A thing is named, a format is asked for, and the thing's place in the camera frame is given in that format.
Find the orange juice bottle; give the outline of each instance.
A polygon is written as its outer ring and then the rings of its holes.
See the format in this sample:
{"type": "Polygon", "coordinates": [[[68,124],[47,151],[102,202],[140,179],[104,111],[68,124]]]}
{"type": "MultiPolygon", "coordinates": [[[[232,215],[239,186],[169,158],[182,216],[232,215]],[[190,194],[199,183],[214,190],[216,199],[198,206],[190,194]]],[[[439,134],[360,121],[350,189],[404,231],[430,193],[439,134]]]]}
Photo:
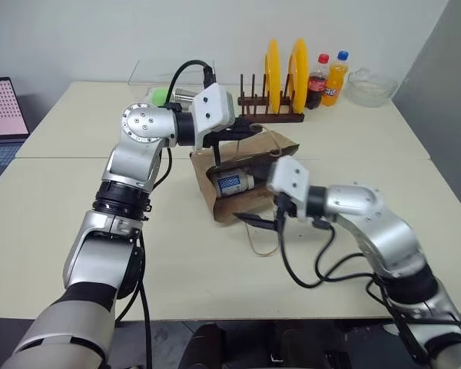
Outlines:
{"type": "Polygon", "coordinates": [[[337,103],[338,95],[343,87],[343,79],[348,72],[348,52],[339,52],[337,61],[330,66],[330,75],[326,86],[324,86],[323,98],[321,104],[332,106],[337,103]]]}

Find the silver robot arm segment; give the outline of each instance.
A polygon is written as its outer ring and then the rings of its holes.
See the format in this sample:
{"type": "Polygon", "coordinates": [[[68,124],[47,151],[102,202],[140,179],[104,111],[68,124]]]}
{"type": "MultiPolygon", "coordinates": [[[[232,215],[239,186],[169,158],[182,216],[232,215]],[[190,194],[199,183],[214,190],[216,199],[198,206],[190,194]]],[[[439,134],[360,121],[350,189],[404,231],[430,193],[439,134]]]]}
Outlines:
{"type": "Polygon", "coordinates": [[[191,113],[148,104],[127,107],[92,209],[87,211],[63,270],[66,292],[21,339],[7,369],[105,367],[114,333],[114,306],[128,296],[141,270],[136,246],[161,150],[201,148],[208,133],[234,124],[232,97],[213,83],[194,98],[191,113]]]}
{"type": "Polygon", "coordinates": [[[415,361],[434,368],[461,368],[461,326],[410,323],[461,321],[461,316],[442,282],[433,276],[412,228],[386,206],[377,189],[309,186],[308,170],[291,156],[277,161],[267,186],[290,198],[286,209],[290,216],[299,221],[325,217],[355,237],[415,361]]]}

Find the green object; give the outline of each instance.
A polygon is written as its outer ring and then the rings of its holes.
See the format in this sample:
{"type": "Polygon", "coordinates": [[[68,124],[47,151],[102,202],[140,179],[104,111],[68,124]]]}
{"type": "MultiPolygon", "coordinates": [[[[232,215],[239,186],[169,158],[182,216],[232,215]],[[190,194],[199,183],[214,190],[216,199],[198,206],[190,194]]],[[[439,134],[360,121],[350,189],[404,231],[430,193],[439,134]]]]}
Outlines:
{"type": "Polygon", "coordinates": [[[156,87],[152,91],[151,103],[155,106],[162,106],[166,102],[167,93],[169,92],[168,87],[156,87]]]}

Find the laptop screen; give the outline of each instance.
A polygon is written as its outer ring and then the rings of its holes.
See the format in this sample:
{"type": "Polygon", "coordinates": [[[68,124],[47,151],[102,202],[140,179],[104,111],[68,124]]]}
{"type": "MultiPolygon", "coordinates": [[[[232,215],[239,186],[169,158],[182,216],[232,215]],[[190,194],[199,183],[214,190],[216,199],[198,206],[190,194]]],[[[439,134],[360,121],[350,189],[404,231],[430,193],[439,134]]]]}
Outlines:
{"type": "Polygon", "coordinates": [[[26,138],[28,129],[9,78],[0,78],[0,138],[26,138]]]}

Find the white can with blue label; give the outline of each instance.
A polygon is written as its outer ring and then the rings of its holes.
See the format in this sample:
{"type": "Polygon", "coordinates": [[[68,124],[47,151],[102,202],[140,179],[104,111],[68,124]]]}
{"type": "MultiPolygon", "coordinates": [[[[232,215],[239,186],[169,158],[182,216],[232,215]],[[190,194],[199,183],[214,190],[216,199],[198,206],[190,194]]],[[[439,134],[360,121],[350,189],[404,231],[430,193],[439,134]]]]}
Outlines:
{"type": "Polygon", "coordinates": [[[254,188],[254,178],[242,168],[211,175],[218,198],[231,196],[254,188]]]}

